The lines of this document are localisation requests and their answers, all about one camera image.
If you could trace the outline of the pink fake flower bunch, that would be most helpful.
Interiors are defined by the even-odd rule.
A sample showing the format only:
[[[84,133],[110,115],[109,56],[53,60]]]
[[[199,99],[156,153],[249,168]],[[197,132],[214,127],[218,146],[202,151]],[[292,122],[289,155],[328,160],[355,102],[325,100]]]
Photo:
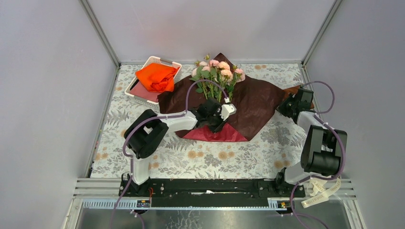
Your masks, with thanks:
[[[220,102],[227,95],[231,101],[236,84],[245,80],[244,70],[225,61],[210,59],[210,55],[206,55],[203,61],[196,61],[195,65],[190,80],[197,83],[196,92],[206,99]]]

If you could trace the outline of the dark red wrapping paper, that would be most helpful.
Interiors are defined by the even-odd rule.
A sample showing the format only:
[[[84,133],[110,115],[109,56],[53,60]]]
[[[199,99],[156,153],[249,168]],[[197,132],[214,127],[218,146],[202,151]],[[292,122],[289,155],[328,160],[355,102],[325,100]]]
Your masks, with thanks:
[[[225,61],[234,66],[222,53],[213,58]],[[158,95],[160,111],[170,114],[189,108],[198,107],[207,99],[196,92],[196,86],[191,86],[190,77],[186,77],[174,85],[172,92]],[[222,131],[212,133],[207,127],[190,131],[177,131],[180,138],[207,142],[243,142],[250,141],[274,115],[276,108],[282,102],[284,91],[279,87],[263,80],[245,76],[245,80],[237,83],[231,102],[236,106],[236,113],[232,115]]]

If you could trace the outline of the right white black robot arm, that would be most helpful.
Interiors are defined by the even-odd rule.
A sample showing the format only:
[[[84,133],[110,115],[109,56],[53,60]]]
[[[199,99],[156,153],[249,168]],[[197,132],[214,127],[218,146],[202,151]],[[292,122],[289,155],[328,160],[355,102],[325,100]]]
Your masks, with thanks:
[[[327,181],[338,178],[345,164],[347,133],[321,120],[313,109],[312,100],[313,91],[296,86],[287,92],[285,100],[277,108],[306,134],[300,161],[277,173],[274,190],[282,197],[293,190],[293,184],[311,178]]]

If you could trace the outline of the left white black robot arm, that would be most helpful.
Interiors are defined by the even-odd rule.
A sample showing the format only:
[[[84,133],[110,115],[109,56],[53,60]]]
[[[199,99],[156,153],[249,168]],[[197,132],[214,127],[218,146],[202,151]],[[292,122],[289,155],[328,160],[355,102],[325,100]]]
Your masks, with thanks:
[[[151,109],[144,111],[124,134],[122,150],[130,159],[130,190],[136,196],[143,196],[148,191],[151,156],[166,134],[203,127],[218,133],[235,113],[236,107],[228,98],[224,104],[209,99],[198,107],[171,114],[159,114]]]

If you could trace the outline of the brown folded cloth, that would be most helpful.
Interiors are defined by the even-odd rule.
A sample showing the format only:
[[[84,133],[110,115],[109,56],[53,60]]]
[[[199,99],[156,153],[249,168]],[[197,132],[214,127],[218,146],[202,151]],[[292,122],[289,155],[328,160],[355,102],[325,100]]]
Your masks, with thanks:
[[[301,87],[303,87],[304,89],[306,88],[306,86],[304,86],[303,84],[300,84],[300,85],[296,85],[296,86],[284,89],[283,90],[284,91],[284,97],[283,97],[282,101],[285,101],[289,97],[290,94],[292,94],[292,95],[297,94],[298,89],[301,88]]]

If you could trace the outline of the orange folded cloth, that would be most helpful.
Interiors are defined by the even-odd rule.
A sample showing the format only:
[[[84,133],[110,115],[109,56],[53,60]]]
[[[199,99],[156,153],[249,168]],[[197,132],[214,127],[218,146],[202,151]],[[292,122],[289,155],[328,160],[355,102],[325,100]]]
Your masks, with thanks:
[[[139,82],[149,92],[163,93],[174,90],[174,77],[179,68],[158,63],[151,63],[135,72]]]

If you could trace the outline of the white plastic basket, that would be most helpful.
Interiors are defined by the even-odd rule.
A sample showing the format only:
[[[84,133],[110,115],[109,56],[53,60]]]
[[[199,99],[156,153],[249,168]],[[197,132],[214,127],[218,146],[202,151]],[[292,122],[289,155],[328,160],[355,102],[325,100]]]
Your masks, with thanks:
[[[149,66],[152,63],[171,66],[176,68],[178,71],[174,75],[174,82],[180,80],[180,72],[182,71],[182,65],[178,62],[169,61],[160,57],[150,56],[146,62],[143,64],[141,69]],[[137,76],[131,81],[128,87],[125,89],[124,93],[129,97],[133,98],[137,103],[147,105],[152,108],[159,109],[158,95],[160,93],[149,92],[138,80]]]

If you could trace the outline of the pink paper sheet in basket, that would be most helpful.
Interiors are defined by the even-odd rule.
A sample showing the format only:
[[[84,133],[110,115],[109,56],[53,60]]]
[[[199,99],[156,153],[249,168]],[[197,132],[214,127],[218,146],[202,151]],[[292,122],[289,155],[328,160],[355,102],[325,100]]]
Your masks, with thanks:
[[[134,95],[152,102],[158,102],[158,95],[160,93],[148,91],[139,80],[136,80],[135,83],[130,86],[129,94]]]

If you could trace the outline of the cream printed ribbon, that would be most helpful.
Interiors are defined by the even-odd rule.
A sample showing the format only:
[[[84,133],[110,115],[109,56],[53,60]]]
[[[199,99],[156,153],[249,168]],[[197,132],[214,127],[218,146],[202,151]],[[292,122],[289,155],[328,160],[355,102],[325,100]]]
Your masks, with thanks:
[[[319,178],[311,178],[309,184],[312,185],[311,198],[301,202],[303,208],[309,208],[319,203],[329,200],[329,197],[334,195],[341,188],[341,179],[337,178],[336,182],[330,187],[325,188],[326,180]]]

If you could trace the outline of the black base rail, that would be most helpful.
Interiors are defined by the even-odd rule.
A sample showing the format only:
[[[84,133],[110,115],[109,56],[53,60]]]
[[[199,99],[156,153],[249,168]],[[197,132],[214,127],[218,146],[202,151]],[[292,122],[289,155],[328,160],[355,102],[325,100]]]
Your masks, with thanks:
[[[303,186],[267,179],[163,179],[150,178],[141,185],[122,178],[119,195],[151,200],[152,207],[269,207],[269,198],[306,196]]]

